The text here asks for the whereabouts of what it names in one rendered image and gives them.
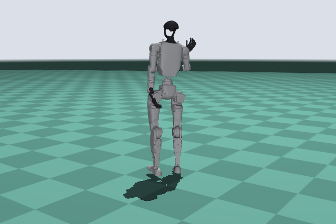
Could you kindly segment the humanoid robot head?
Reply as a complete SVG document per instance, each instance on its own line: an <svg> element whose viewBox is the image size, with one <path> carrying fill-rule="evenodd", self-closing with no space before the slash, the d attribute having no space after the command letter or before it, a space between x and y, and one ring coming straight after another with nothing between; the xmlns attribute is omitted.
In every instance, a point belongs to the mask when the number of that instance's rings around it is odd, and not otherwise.
<svg viewBox="0 0 336 224"><path fill-rule="evenodd" d="M173 44L176 44L175 40L174 40L174 34L175 34L175 31L178 29L178 24L177 22L175 21L168 21L164 24L164 35L165 37L167 38L167 41L168 43L173 43ZM173 34L172 36L167 36L166 35L166 29L169 29L169 31L173 31Z"/></svg>

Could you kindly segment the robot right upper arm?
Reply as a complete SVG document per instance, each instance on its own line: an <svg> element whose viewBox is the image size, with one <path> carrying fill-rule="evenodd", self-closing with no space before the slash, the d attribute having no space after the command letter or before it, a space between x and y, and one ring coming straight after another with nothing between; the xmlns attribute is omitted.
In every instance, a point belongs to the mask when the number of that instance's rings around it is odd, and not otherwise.
<svg viewBox="0 0 336 224"><path fill-rule="evenodd" d="M183 47L182 60L184 63L184 65L182 65L182 68L183 71L190 71L190 56L189 56L190 50L184 45L182 45L182 47Z"/></svg>

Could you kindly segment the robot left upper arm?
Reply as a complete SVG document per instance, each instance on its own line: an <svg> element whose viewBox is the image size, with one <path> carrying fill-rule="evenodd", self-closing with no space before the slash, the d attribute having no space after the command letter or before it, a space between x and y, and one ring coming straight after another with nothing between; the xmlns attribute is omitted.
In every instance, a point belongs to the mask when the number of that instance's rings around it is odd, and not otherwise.
<svg viewBox="0 0 336 224"><path fill-rule="evenodd" d="M149 51L150 51L150 56L149 56L149 61L150 61L150 67L151 67L151 73L157 72L157 51L160 50L161 43L153 43L149 46Z"/></svg>

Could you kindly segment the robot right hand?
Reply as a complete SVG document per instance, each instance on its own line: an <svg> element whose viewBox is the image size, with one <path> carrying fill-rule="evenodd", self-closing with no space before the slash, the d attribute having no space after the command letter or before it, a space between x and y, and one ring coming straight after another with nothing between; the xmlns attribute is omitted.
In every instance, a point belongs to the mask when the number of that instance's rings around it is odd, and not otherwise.
<svg viewBox="0 0 336 224"><path fill-rule="evenodd" d="M193 50L193 48L195 47L195 45L196 45L196 42L195 42L195 40L194 40L193 38L190 38L190 42L189 42L189 44L187 44L187 40L186 40L186 47L187 47L190 51Z"/></svg>

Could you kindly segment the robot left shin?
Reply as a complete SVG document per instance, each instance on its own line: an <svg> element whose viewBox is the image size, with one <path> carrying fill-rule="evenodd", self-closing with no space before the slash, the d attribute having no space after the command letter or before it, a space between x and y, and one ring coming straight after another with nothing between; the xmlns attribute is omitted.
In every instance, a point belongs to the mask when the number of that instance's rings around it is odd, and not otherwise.
<svg viewBox="0 0 336 224"><path fill-rule="evenodd" d="M156 167L159 168L159 158L160 158L162 140L161 138L156 138L155 129L151 130L150 144L151 144L151 152L153 155L153 167L154 169L156 169Z"/></svg>

